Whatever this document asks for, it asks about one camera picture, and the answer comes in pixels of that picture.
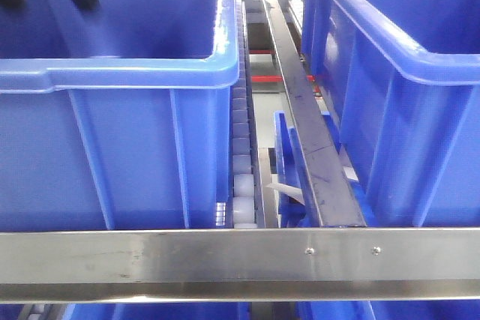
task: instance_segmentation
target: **stainless steel rail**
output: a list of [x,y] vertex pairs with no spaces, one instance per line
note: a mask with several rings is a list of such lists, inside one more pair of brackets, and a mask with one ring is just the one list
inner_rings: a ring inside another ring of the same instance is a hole
[[0,234],[0,301],[480,298],[480,228]]

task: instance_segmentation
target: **red bar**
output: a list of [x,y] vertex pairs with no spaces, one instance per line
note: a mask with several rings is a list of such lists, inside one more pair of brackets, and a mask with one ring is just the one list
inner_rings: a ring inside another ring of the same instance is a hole
[[250,55],[273,54],[271,50],[249,50]]
[[[308,80],[314,81],[314,76],[308,75]],[[252,82],[281,82],[282,77],[280,75],[252,75]]]

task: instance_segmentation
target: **white paper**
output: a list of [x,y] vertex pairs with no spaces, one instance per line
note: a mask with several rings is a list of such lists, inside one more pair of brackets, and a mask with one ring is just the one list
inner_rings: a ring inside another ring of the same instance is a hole
[[298,187],[291,187],[290,185],[285,185],[280,183],[271,183],[267,185],[267,187],[273,190],[276,190],[279,193],[288,195],[290,198],[294,198],[300,204],[305,205],[305,201],[303,200],[302,189]]

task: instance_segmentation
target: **blue plastic crate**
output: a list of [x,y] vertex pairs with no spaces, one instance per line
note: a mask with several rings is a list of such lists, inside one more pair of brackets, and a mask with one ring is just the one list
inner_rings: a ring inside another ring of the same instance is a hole
[[480,225],[480,0],[304,5],[302,51],[380,225]]
[[247,303],[71,304],[59,320],[248,320]]
[[297,305],[301,320],[476,320],[479,301],[324,301]]
[[235,0],[0,9],[0,231],[215,227]]

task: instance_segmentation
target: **metal beam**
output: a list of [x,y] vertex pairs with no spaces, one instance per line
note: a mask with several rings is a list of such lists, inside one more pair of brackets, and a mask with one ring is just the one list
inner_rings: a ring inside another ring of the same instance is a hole
[[277,65],[307,170],[313,220],[318,226],[365,226],[332,138],[314,99],[278,0],[263,0]]
[[0,302],[480,298],[480,228],[0,234]]

